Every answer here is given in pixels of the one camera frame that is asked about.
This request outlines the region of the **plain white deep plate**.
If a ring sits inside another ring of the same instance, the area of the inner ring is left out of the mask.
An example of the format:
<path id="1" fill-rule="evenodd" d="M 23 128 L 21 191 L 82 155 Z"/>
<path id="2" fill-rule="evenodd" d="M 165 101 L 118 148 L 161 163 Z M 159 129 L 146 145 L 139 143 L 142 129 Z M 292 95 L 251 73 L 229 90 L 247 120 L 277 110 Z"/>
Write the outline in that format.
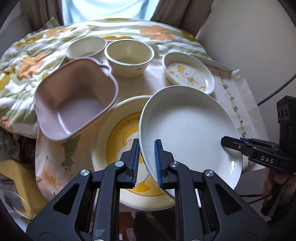
<path id="1" fill-rule="evenodd" d="M 174 85 L 156 92 L 145 104 L 139 121 L 139 143 L 147 170 L 157 181 L 154 142 L 191 170 L 213 170 L 231 188 L 242 172 L 242 154 L 224 148 L 224 136 L 239 138 L 229 114 L 211 96 Z"/>

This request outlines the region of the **large duck print plate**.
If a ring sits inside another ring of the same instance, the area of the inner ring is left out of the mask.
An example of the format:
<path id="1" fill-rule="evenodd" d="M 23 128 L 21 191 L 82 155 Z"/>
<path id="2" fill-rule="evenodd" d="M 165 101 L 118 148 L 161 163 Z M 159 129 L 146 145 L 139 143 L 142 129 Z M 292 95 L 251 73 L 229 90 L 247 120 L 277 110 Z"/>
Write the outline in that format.
<path id="1" fill-rule="evenodd" d="M 92 148 L 92 164 L 95 171 L 118 161 L 129 151 L 138 138 L 139 119 L 150 96 L 141 95 L 126 99 L 107 112 L 96 128 Z M 159 211 L 171 208 L 174 200 L 159 189 L 146 165 L 139 158 L 137 182 L 133 189 L 120 190 L 120 203 L 133 209 Z"/>

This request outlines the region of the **pink square bowl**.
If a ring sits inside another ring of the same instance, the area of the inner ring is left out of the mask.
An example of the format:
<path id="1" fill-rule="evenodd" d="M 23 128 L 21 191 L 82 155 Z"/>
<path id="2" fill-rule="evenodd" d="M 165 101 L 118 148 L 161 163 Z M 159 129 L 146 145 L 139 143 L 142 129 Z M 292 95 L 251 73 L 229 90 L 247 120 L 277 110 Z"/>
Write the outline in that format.
<path id="1" fill-rule="evenodd" d="M 64 141 L 109 111 L 119 92 L 111 68 L 94 58 L 72 60 L 37 87 L 34 105 L 43 134 Z"/>

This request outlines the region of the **yellow box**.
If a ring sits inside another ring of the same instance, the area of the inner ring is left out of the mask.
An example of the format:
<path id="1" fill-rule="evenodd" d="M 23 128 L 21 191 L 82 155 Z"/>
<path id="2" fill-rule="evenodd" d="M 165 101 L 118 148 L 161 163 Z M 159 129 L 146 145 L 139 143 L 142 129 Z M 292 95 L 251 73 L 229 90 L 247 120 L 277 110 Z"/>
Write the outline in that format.
<path id="1" fill-rule="evenodd" d="M 27 219 L 33 219 L 48 204 L 37 187 L 35 169 L 28 164 L 1 161 L 1 190 L 6 203 Z"/>

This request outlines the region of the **small oval duck dish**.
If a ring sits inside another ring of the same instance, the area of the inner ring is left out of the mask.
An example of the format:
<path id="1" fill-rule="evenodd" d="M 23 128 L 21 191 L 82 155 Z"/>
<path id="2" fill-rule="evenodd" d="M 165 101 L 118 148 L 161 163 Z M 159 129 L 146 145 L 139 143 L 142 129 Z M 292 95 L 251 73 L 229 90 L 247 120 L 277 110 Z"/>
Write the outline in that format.
<path id="1" fill-rule="evenodd" d="M 210 70 L 199 60 L 184 53 L 171 52 L 162 58 L 165 76 L 173 85 L 195 88 L 205 94 L 215 90 L 215 80 Z"/>

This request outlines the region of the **cream bowl with duck print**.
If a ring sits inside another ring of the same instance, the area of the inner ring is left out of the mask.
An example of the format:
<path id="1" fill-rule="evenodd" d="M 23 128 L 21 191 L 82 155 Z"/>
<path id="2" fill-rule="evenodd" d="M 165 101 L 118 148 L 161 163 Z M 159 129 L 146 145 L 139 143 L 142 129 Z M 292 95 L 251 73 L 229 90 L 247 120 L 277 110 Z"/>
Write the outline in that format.
<path id="1" fill-rule="evenodd" d="M 154 58 L 154 50 L 150 45 L 132 39 L 109 43 L 104 54 L 112 73 L 123 77 L 142 74 Z"/>

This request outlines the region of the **floral green striped quilt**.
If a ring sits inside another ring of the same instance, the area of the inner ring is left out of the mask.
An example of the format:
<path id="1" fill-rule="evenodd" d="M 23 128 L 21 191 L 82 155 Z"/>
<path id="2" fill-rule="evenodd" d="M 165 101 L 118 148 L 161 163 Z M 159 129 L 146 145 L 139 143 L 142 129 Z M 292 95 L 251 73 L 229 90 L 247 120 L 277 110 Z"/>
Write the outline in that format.
<path id="1" fill-rule="evenodd" d="M 2 128 L 17 135 L 37 137 L 36 88 L 58 68 L 68 46 L 86 36 L 135 39 L 157 45 L 161 54 L 176 51 L 209 58 L 192 34 L 162 23 L 107 18 L 60 26 L 52 17 L 43 28 L 13 43 L 1 57 Z"/>

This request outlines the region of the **light blue sheer curtain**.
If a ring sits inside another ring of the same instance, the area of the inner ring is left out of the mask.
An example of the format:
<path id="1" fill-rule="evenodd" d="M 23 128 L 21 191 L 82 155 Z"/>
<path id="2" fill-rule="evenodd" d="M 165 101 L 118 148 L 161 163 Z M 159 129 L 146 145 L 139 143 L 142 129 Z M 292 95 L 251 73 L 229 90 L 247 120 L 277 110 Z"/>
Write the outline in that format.
<path id="1" fill-rule="evenodd" d="M 66 0 L 61 3 L 63 22 L 68 25 L 109 18 L 150 20 L 159 1 Z"/>

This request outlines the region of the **brown drape curtain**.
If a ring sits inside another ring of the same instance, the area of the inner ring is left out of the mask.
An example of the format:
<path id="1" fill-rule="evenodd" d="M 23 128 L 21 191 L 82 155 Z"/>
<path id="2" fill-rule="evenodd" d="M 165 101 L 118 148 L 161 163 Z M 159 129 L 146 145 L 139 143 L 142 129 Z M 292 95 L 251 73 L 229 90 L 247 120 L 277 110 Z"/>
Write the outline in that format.
<path id="1" fill-rule="evenodd" d="M 33 30 L 41 28 L 51 17 L 66 25 L 62 1 L 21 1 L 20 8 L 29 18 Z M 150 20 L 196 35 L 210 14 L 213 1 L 159 1 Z"/>

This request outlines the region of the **white ribbed bowl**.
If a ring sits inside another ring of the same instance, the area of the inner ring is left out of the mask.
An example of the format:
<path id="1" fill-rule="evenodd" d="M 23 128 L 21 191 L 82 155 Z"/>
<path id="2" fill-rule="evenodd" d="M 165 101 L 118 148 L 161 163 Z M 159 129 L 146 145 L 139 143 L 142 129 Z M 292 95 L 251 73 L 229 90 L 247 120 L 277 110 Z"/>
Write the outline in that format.
<path id="1" fill-rule="evenodd" d="M 70 44 L 66 57 L 69 60 L 90 57 L 101 62 L 106 46 L 107 42 L 100 37 L 84 37 Z"/>

